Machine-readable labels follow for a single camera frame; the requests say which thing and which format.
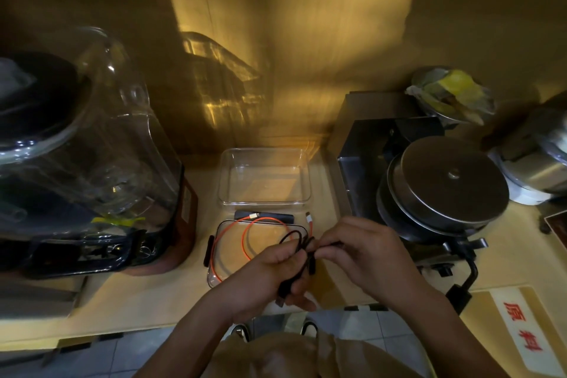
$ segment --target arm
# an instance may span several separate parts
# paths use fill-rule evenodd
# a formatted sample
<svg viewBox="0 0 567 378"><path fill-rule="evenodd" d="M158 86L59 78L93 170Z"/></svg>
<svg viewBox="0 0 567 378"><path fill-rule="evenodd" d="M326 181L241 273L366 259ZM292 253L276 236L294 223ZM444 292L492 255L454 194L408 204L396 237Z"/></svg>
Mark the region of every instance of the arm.
<svg viewBox="0 0 567 378"><path fill-rule="evenodd" d="M330 246L340 241L343 248ZM460 320L442 293L430 286L392 229L344 217L319 241L315 258L341 267L364 292L400 314L421 340L439 378L506 372Z"/></svg>
<svg viewBox="0 0 567 378"><path fill-rule="evenodd" d="M266 248L210 290L181 319L135 377L201 375L230 325L260 314L276 299L280 283L301 270L307 253L304 250L295 253L296 245L296 241L290 241ZM313 302L304 296L306 289L307 273L293 283L286 304L315 310Z"/></svg>

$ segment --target tiled floor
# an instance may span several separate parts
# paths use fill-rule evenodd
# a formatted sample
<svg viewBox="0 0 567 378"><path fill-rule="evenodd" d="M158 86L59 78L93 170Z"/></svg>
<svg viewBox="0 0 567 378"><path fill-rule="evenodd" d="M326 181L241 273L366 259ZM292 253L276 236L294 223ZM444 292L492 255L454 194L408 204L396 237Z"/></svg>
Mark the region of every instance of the tiled floor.
<svg viewBox="0 0 567 378"><path fill-rule="evenodd" d="M432 376L425 352L407 324L391 311L322 310L309 314L318 327L343 339L366 340L425 377ZM248 324L252 338L279 332L285 316L255 318ZM132 332L123 338L98 341L86 350L60 354L46 367L41 360L0 368L3 378L131 378L166 340L173 328ZM7 353L0 355L0 362Z"/></svg>

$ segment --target right hand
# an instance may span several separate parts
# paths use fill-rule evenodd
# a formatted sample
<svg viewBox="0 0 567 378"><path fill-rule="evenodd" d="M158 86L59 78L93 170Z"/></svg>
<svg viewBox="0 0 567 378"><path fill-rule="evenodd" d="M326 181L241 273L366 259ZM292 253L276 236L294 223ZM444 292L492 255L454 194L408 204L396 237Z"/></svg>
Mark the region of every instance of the right hand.
<svg viewBox="0 0 567 378"><path fill-rule="evenodd" d="M340 241L344 247L330 246ZM402 313L423 296L439 296L417 271L397 233L359 217L343 217L319 240L315 258L341 267L367 295Z"/></svg>

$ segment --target blender lid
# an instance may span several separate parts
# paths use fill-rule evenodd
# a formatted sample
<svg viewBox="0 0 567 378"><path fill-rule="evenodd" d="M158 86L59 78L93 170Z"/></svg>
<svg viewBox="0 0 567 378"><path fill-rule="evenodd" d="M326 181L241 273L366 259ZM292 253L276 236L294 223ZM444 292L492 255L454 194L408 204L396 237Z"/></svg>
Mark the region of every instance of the blender lid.
<svg viewBox="0 0 567 378"><path fill-rule="evenodd" d="M0 163L59 145L89 97L88 84L72 63L52 54L20 52L0 59Z"/></svg>
<svg viewBox="0 0 567 378"><path fill-rule="evenodd" d="M421 138L406 148L400 166L413 195L450 219L486 223L508 205L508 187L498 167L464 141Z"/></svg>

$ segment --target wooden wall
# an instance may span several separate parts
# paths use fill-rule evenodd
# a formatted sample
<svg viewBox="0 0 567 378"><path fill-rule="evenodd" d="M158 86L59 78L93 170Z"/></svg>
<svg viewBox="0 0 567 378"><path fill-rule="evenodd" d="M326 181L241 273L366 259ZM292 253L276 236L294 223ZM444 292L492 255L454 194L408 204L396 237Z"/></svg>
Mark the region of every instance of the wooden wall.
<svg viewBox="0 0 567 378"><path fill-rule="evenodd" d="M567 0L0 0L0 45L95 25L142 69L180 153L316 148L344 94L458 66L501 119L567 88Z"/></svg>

